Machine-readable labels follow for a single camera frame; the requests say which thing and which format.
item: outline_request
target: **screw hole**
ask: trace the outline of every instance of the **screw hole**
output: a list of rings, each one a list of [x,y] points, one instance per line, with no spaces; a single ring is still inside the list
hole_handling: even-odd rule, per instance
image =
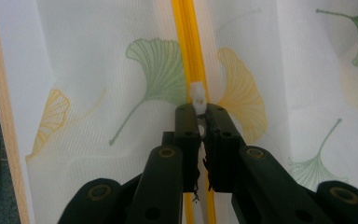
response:
[[[305,222],[312,222],[313,218],[307,211],[304,210],[296,210],[296,216],[298,219]]]
[[[258,148],[248,148],[246,150],[246,154],[248,154],[248,156],[250,157],[257,159],[261,159],[264,157],[264,152]]]
[[[96,186],[92,187],[91,189],[89,189],[87,198],[94,202],[100,201],[100,200],[103,200],[104,198],[106,198],[107,196],[109,196],[111,192],[112,192],[112,189],[110,188],[109,185],[100,184],[100,185],[96,185]]]
[[[231,136],[231,133],[229,133],[229,132],[223,132],[223,136],[225,136],[225,137],[230,137],[230,136]]]
[[[175,154],[175,151],[173,151],[172,149],[170,149],[168,147],[165,147],[163,149],[160,149],[158,151],[158,154],[159,154],[160,157],[169,158],[169,157],[172,157]]]
[[[145,217],[149,220],[156,220],[161,216],[161,212],[157,207],[148,208],[145,212]]]
[[[352,191],[349,191],[347,189],[332,187],[330,189],[330,193],[344,203],[350,203],[350,204],[358,203],[358,196],[354,194]]]

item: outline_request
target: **yellow ginkgo leaf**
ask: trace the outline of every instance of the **yellow ginkgo leaf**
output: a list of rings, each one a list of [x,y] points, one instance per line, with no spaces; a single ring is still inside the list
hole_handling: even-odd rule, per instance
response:
[[[60,90],[51,90],[34,140],[33,151],[27,156],[27,161],[39,153],[50,136],[65,124],[69,106],[69,99]]]
[[[226,91],[218,103],[234,116],[243,128],[246,143],[252,144],[267,129],[264,101],[255,80],[232,49],[220,49],[219,61],[226,69]]]

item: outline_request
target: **yellow zipper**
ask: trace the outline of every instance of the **yellow zipper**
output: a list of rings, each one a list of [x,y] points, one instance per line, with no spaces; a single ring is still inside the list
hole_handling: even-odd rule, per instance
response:
[[[202,82],[208,101],[200,36],[193,2],[192,0],[172,0],[172,9],[185,69],[187,101],[191,101],[189,97],[190,84],[197,81]]]
[[[200,44],[199,29],[197,27],[196,13],[192,0],[172,0],[173,16],[175,18],[176,33],[179,38],[179,46],[182,53],[183,67],[185,69],[186,77],[186,99],[190,99],[191,83],[202,82],[205,89],[205,97],[209,102],[208,88],[206,84],[205,69],[202,60],[202,51]],[[216,215],[214,211],[214,195],[213,191],[209,191],[209,182],[207,181],[207,210],[208,222],[210,224],[216,223]],[[191,200],[191,193],[185,194],[185,210],[187,224],[194,223],[193,207]]]

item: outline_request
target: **black plastic part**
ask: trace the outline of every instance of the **black plastic part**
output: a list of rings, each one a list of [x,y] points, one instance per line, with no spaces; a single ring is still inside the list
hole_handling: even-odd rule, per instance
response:
[[[235,200],[250,200],[262,223],[332,223],[324,211],[281,167],[275,158],[260,147],[242,147],[238,163],[240,175]],[[237,217],[255,217],[248,207],[235,208]],[[242,223],[259,223],[246,219]]]
[[[216,192],[232,192],[237,176],[234,161],[238,158],[241,144],[244,145],[243,140],[223,107],[207,104],[205,119],[204,164],[211,187]]]
[[[96,179],[84,185],[63,211],[59,224],[121,223],[121,186],[110,179]]]
[[[201,138],[192,104],[180,105],[175,110],[174,144],[183,151],[184,192],[194,192],[200,176],[198,162]]]
[[[127,216],[131,209],[133,195],[135,195],[135,191],[138,188],[141,177],[142,175],[137,175],[129,182],[121,186],[122,191],[121,191],[119,205],[123,213],[121,214],[121,216],[119,216],[119,220],[116,220],[114,223],[124,223],[124,221],[127,219]]]
[[[339,181],[323,182],[316,192],[320,206],[335,223],[358,223],[358,189]]]
[[[132,201],[127,224],[181,223],[182,150],[156,147],[150,153]]]

